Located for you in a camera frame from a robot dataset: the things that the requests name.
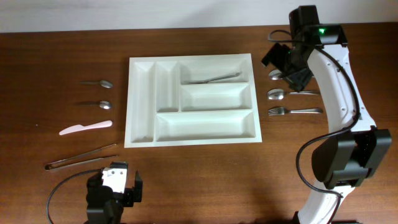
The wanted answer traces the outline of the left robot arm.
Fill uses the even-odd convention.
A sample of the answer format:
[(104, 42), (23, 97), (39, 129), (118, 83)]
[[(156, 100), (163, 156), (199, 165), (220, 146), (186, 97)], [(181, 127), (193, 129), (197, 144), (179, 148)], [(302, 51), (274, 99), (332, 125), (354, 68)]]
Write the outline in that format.
[(112, 162), (87, 180), (88, 223), (118, 224), (126, 207), (142, 202), (143, 180), (135, 172), (134, 186), (126, 187), (127, 162)]

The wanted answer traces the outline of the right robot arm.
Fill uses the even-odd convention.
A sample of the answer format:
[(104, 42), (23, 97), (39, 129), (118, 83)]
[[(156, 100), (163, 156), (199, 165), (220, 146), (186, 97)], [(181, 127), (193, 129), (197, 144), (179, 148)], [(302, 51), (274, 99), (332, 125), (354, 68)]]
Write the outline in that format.
[(392, 144), (369, 115), (349, 62), (348, 41), (339, 24), (322, 24), (314, 5), (289, 14), (287, 40), (273, 40), (263, 65), (273, 65), (292, 90), (303, 93), (316, 79), (328, 133), (313, 139), (310, 196), (293, 223), (332, 223), (343, 200), (374, 175)]

